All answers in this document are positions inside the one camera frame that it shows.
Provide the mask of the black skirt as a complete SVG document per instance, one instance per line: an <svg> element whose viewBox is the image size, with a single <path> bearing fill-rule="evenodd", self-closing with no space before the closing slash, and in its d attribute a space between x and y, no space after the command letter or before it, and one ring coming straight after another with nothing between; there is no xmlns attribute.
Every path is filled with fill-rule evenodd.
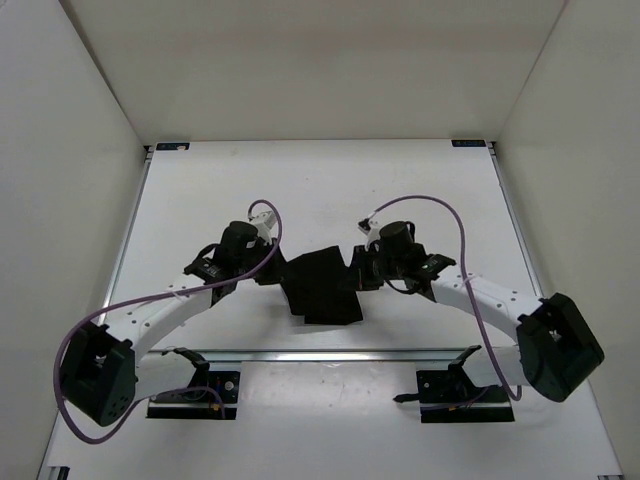
<svg viewBox="0 0 640 480"><path fill-rule="evenodd" d="M344 326L362 321L356 293L340 287L346 273L337 245L288 261L280 285L290 313L303 317L305 324Z"/></svg>

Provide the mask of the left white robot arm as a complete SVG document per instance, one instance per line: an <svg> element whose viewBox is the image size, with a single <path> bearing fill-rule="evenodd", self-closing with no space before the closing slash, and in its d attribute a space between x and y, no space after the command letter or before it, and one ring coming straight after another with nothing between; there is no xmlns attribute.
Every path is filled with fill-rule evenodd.
<svg viewBox="0 0 640 480"><path fill-rule="evenodd" d="M283 264L272 230L273 211L233 221L220 241L201 250L159 296L126 301L105 316L76 330L58 369L61 396L97 425L108 427L144 398L180 390L188 398L209 391L204 357L174 346L154 348L191 318L231 295L239 282L276 284Z"/></svg>

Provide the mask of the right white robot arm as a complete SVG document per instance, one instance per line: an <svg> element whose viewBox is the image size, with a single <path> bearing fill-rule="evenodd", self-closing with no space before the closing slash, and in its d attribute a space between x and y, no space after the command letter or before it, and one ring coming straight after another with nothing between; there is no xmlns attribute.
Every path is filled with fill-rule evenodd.
<svg viewBox="0 0 640 480"><path fill-rule="evenodd" d="M483 388L529 386L553 402L565 401L603 362L604 351L576 303L555 293L538 298L463 271L455 260L429 254L415 226L358 224L366 242L355 246L343 285L374 291L401 281L404 295L465 312L507 335L512 345L468 348L449 365L449 391L471 400Z"/></svg>

